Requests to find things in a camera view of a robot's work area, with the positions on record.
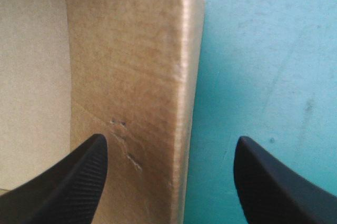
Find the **wall surface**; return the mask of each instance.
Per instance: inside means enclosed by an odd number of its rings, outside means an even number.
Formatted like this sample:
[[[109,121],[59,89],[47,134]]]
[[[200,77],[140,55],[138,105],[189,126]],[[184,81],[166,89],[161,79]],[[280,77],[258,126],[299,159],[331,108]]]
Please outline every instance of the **wall surface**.
[[[337,194],[337,1],[206,2],[185,224],[246,223],[240,135]]]

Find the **cardboard box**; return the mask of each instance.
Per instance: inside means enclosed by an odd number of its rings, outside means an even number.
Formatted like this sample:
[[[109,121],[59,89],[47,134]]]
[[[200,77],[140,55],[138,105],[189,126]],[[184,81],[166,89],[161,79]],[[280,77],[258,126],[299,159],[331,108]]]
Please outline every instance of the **cardboard box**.
[[[0,189],[106,136],[94,223],[182,223],[203,0],[0,0]]]

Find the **brown cardboard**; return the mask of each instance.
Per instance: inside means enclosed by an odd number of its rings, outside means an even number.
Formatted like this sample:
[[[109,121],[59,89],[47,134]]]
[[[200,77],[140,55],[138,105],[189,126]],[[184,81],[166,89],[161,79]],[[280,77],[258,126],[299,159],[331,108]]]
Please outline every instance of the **brown cardboard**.
[[[69,153],[71,75],[64,0],[0,0],[0,189]]]
[[[203,1],[66,3],[71,149],[109,148],[94,223],[182,223]]]

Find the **cardboard surface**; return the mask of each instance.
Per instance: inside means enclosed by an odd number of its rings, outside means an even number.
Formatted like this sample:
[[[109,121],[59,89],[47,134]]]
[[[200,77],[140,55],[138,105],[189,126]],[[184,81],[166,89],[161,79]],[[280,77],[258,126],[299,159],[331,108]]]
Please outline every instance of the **cardboard surface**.
[[[94,223],[182,223],[202,0],[66,0],[71,148],[108,140]]]
[[[71,75],[64,0],[0,0],[0,188],[69,153]]]

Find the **black curved object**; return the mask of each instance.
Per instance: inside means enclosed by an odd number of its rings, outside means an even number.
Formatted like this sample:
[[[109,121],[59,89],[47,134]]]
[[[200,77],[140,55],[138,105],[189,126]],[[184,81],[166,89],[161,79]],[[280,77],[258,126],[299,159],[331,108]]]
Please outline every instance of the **black curved object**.
[[[249,224],[336,224],[337,198],[240,137],[234,181]]]
[[[1,224],[89,224],[107,172],[107,145],[95,134],[59,163],[0,197]]]

